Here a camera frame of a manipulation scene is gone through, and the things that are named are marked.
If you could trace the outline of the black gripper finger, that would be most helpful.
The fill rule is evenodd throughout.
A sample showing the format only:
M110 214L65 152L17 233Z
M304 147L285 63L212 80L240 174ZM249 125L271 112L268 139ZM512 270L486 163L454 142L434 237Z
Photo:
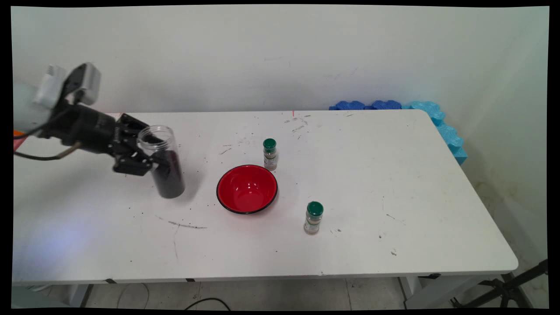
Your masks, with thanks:
M154 126L123 113L116 120L116 145L136 144L137 146L160 146L165 140L156 136Z
M148 156L140 149L115 148L113 150L115 173L144 176L157 167L169 168L169 162L155 154Z

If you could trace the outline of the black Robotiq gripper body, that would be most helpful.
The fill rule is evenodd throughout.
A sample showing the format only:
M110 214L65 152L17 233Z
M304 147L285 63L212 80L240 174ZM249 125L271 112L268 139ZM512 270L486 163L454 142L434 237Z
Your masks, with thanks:
M73 146L78 142L79 149L111 156L115 148L137 148L135 143L116 145L118 118L89 106L59 103L55 106L51 118L54 121L44 127L44 138L58 138L64 146Z

